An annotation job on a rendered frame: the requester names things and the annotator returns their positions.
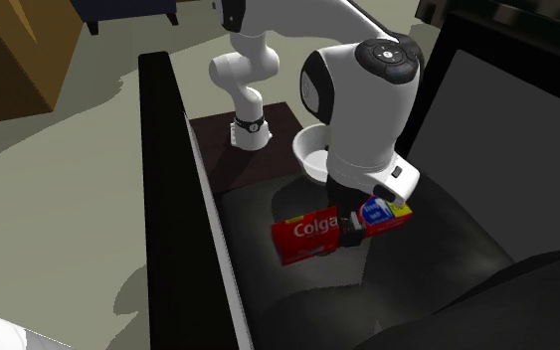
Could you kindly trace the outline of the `black sofa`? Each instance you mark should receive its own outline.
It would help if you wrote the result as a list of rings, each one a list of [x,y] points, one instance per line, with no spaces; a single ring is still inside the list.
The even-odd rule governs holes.
[[[169,56],[138,59],[151,350],[353,350],[511,262],[441,186],[407,226],[284,266],[271,224],[322,208],[300,173],[214,193]]]

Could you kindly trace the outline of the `dark brown robot stand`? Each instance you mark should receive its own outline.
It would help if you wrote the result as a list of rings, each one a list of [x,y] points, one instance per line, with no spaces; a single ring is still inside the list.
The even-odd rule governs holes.
[[[266,104],[263,112],[273,137],[257,151],[242,150],[231,144],[229,126],[235,117],[233,112],[190,121],[214,193],[301,171],[292,142],[302,125],[285,102]]]

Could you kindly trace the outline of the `red toothpaste box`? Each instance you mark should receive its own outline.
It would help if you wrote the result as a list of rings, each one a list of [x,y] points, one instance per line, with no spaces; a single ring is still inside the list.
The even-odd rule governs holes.
[[[336,207],[328,207],[274,223],[272,238],[280,263],[297,263],[343,248],[338,244],[338,216]],[[407,204],[398,206],[371,196],[357,216],[366,226],[365,241],[403,226],[412,218],[413,211]]]

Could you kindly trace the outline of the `white bowl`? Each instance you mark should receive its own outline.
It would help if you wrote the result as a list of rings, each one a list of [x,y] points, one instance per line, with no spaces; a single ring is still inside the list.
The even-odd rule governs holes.
[[[303,174],[318,185],[324,185],[328,175],[329,137],[329,126],[318,123],[303,128],[292,141],[292,151]]]

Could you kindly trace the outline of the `brown wooden cabinet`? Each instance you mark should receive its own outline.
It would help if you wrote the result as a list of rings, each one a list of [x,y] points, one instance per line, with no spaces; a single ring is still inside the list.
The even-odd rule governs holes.
[[[0,121],[55,109],[82,26],[70,0],[0,0]]]

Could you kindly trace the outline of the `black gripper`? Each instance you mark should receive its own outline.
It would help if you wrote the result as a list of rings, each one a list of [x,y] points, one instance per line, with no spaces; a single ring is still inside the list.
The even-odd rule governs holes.
[[[335,180],[326,181],[328,206],[336,207],[339,224],[338,244],[344,248],[358,247],[364,240],[366,226],[357,214],[371,195],[358,189],[339,184]]]

